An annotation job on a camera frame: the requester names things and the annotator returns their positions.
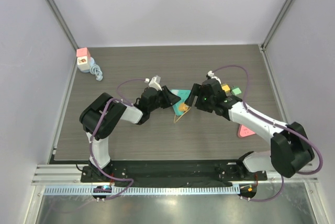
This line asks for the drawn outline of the teal triangular power socket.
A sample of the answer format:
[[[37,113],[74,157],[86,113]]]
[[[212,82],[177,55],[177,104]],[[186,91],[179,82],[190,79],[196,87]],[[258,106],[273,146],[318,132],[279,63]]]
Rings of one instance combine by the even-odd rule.
[[[172,106],[175,116],[181,116],[184,111],[180,110],[180,105],[186,101],[189,97],[191,91],[189,89],[172,89],[171,92],[180,98],[176,104]]]

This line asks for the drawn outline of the orange charger plug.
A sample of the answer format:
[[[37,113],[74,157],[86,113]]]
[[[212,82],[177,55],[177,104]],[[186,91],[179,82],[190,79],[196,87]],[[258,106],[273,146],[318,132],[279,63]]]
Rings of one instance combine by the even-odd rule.
[[[178,108],[180,111],[188,111],[189,110],[189,106],[186,105],[185,103],[181,103],[179,105],[179,108]]]

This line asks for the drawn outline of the yellow usb charger plug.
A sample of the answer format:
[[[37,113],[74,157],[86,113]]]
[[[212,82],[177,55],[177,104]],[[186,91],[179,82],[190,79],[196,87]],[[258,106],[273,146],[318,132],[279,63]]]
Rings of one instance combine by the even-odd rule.
[[[228,84],[222,84],[221,85],[222,90],[226,93],[226,94],[230,94],[231,92],[231,87]]]

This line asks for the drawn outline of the green usb charger plug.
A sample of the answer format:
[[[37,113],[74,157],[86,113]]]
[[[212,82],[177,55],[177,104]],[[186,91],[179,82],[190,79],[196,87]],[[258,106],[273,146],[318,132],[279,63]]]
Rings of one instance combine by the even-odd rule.
[[[238,95],[242,94],[242,91],[239,87],[233,87],[231,89],[231,94],[234,95],[234,96],[238,96]]]

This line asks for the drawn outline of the pink triangular power socket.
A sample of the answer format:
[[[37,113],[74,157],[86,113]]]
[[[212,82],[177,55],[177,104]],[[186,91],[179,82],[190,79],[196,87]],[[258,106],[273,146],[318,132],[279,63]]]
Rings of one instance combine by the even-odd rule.
[[[255,134],[255,132],[253,132],[252,130],[250,130],[249,128],[247,128],[244,125],[240,125],[239,129],[238,129],[238,132],[237,132],[237,136],[239,138],[249,137],[249,136],[252,136],[254,134]]]

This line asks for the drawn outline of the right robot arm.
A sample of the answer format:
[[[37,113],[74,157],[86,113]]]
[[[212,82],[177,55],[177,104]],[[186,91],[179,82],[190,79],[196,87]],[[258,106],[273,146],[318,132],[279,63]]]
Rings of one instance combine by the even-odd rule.
[[[302,125],[277,121],[253,110],[238,96],[227,95],[216,79],[194,84],[185,104],[243,125],[269,144],[268,152],[251,151],[236,161],[236,173],[242,180],[261,171],[276,171],[290,178],[315,157]]]

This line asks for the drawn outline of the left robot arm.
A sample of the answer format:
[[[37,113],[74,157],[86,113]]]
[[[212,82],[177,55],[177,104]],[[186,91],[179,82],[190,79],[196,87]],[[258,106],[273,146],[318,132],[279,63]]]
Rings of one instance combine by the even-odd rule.
[[[134,104],[102,93],[79,118],[90,145],[90,158],[88,166],[83,167],[81,182],[106,182],[113,175],[108,144],[119,121],[141,125],[154,110],[169,108],[180,101],[166,86],[161,90],[146,88]]]

